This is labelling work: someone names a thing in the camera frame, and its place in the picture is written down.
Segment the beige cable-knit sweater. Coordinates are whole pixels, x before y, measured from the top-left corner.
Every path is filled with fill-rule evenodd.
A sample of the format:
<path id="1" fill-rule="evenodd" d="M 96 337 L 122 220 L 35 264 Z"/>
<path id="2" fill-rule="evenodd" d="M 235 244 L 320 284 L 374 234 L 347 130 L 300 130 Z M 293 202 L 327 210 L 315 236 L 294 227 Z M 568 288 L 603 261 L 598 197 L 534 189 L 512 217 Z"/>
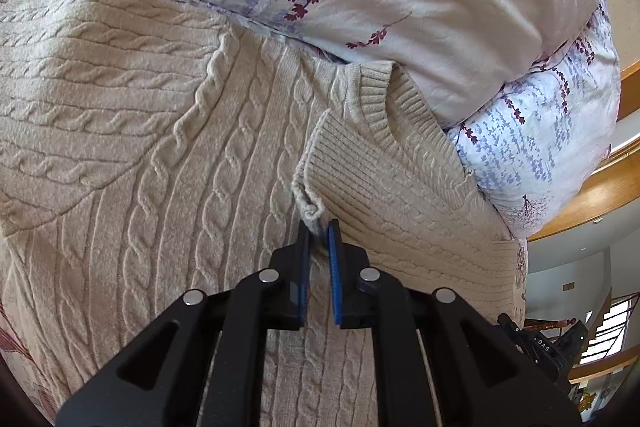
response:
<path id="1" fill-rule="evenodd" d="M 165 0 L 1 0 L 9 236 L 58 408 L 191 288 L 264 267 L 305 223 L 407 287 L 525 315 L 526 260 L 410 76 L 337 65 Z"/>

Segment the wooden staircase railing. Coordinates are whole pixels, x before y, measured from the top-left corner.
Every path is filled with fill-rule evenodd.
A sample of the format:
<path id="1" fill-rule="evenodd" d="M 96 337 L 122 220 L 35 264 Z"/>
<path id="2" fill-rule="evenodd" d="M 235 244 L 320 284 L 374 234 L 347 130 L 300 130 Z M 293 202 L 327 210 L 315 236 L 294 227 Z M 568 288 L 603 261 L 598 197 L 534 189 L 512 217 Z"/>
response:
<path id="1" fill-rule="evenodd" d="M 638 302 L 638 293 L 613 299 L 612 291 L 608 291 L 600 310 L 588 313 L 587 320 L 582 321 L 588 329 L 587 338 L 579 360 L 568 374 L 571 385 L 613 374 L 639 361 L 639 345 L 623 348 Z M 542 332 L 555 340 L 577 321 L 576 317 L 562 321 L 526 319 L 525 329 Z"/>

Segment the wooden headboard shelf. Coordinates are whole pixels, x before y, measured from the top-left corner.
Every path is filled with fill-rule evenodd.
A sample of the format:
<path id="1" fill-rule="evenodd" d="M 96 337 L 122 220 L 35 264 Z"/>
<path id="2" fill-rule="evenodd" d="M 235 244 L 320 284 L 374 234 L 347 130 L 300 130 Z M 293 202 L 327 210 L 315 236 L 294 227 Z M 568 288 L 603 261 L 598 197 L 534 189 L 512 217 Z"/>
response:
<path id="1" fill-rule="evenodd" d="M 578 194 L 530 241 L 566 232 L 622 208 L 639 197 L 639 62 L 623 70 L 620 120 L 616 131 L 630 131 L 629 138 L 612 148 L 582 184 Z"/>

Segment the white blue-flowered pillow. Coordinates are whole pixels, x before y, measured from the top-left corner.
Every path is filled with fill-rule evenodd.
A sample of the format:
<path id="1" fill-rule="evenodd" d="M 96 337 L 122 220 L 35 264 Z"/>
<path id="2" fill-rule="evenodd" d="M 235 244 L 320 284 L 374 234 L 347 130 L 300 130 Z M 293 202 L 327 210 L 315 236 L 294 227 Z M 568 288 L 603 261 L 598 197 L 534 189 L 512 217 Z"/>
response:
<path id="1" fill-rule="evenodd" d="M 539 232 L 605 158 L 620 107 L 608 2 L 556 61 L 509 82 L 448 138 L 519 239 Z"/>

